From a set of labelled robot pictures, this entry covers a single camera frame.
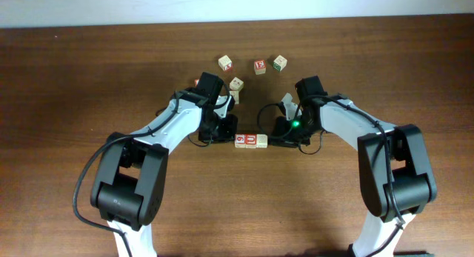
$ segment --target table surface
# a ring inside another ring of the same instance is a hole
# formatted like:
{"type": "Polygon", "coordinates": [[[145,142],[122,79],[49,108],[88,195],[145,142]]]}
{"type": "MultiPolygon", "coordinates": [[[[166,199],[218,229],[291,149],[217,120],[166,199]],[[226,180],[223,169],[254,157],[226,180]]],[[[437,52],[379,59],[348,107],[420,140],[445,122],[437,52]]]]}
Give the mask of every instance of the table surface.
{"type": "MultiPolygon", "coordinates": [[[[382,120],[419,126],[438,198],[397,251],[469,256],[473,34],[473,15],[0,30],[0,256],[117,256],[111,233],[73,215],[79,173],[109,134],[147,124],[203,71],[245,82],[233,111],[242,133],[257,133],[258,110],[297,97],[294,84],[314,75],[382,120]],[[217,64],[223,55],[230,72],[217,64]],[[255,75],[253,61],[277,55],[288,59],[281,73],[255,75]]],[[[101,221],[89,203],[95,170],[79,209],[101,221]]],[[[311,255],[346,250],[366,212],[357,152],[333,134],[315,156],[183,141],[153,241],[163,256],[311,255]]]]}

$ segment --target white background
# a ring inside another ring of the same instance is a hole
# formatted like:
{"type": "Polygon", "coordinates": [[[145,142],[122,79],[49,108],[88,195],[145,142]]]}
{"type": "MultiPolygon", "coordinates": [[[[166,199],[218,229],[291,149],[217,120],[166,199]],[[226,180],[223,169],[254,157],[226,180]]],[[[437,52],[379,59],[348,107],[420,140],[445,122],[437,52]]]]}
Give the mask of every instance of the white background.
{"type": "Polygon", "coordinates": [[[474,0],[0,0],[0,27],[472,12],[474,0]]]}

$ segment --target white block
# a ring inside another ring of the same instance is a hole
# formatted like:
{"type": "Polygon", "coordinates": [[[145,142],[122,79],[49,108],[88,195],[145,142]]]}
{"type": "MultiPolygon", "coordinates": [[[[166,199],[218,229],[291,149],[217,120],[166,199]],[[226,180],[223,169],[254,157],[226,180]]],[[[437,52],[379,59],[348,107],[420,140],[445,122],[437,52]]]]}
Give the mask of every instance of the white block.
{"type": "Polygon", "coordinates": [[[232,69],[232,61],[230,60],[229,56],[222,56],[218,62],[219,67],[221,67],[222,70],[227,71],[232,69]]]}
{"type": "Polygon", "coordinates": [[[238,104],[238,91],[231,90],[230,95],[234,97],[234,101],[236,101],[236,104],[238,104]]]}
{"type": "Polygon", "coordinates": [[[278,56],[276,57],[275,61],[273,61],[273,67],[281,72],[283,68],[287,66],[287,62],[288,60],[286,60],[283,56],[278,56]]]}
{"type": "Polygon", "coordinates": [[[245,148],[245,135],[236,134],[236,147],[245,148]]]}
{"type": "Polygon", "coordinates": [[[244,82],[236,77],[229,84],[230,90],[241,91],[244,88],[244,82]]]}
{"type": "Polygon", "coordinates": [[[245,147],[247,149],[257,148],[257,135],[255,134],[245,135],[245,147]]]}
{"type": "Polygon", "coordinates": [[[267,71],[267,65],[265,65],[264,60],[258,60],[253,62],[253,70],[255,71],[256,75],[265,74],[267,71]]]}
{"type": "Polygon", "coordinates": [[[268,136],[264,134],[257,135],[257,147],[266,148],[268,146],[268,136]]]}

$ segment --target cube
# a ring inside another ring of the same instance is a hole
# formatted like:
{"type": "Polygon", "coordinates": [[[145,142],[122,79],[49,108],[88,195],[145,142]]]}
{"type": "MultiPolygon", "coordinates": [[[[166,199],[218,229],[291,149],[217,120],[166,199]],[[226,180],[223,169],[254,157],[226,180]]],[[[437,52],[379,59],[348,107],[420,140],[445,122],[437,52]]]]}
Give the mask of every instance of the cube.
{"type": "Polygon", "coordinates": [[[256,75],[265,74],[267,71],[267,66],[265,65],[264,60],[258,60],[253,63],[253,69],[255,70],[256,75]]]}
{"type": "Polygon", "coordinates": [[[273,61],[273,67],[279,72],[281,72],[286,66],[287,60],[283,56],[278,56],[276,57],[275,61],[273,61]]]}
{"type": "Polygon", "coordinates": [[[236,147],[245,148],[245,135],[236,134],[236,147]]]}
{"type": "Polygon", "coordinates": [[[244,88],[244,82],[236,77],[229,84],[230,90],[241,91],[244,88]]]}
{"type": "Polygon", "coordinates": [[[257,135],[257,148],[266,148],[268,146],[268,136],[265,134],[257,135]]]}
{"type": "Polygon", "coordinates": [[[245,135],[245,147],[247,149],[257,148],[257,135],[245,135]]]}
{"type": "Polygon", "coordinates": [[[232,61],[230,60],[228,56],[222,56],[218,62],[219,62],[219,67],[221,67],[222,70],[228,71],[232,69],[232,61]]]}
{"type": "Polygon", "coordinates": [[[236,104],[238,104],[238,91],[231,90],[230,95],[234,97],[234,101],[236,101],[236,104]]]}

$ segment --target brown tabletop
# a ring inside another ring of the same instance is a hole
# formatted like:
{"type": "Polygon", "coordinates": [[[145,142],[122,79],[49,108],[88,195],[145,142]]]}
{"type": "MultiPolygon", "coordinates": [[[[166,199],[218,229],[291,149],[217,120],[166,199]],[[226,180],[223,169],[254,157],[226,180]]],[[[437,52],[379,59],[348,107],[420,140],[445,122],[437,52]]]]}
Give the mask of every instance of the brown tabletop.
{"type": "MultiPolygon", "coordinates": [[[[79,173],[109,134],[146,125],[203,71],[245,82],[233,111],[243,133],[314,75],[382,120],[416,124],[438,198],[397,251],[473,254],[474,18],[451,15],[0,30],[0,256],[117,256],[111,233],[73,215],[79,173]],[[288,59],[281,73],[255,75],[253,61],[277,55],[288,59]]],[[[89,203],[95,171],[79,209],[104,223],[89,203]]],[[[163,256],[346,250],[366,212],[357,152],[333,134],[315,156],[185,140],[170,155],[153,241],[163,256]]]]}

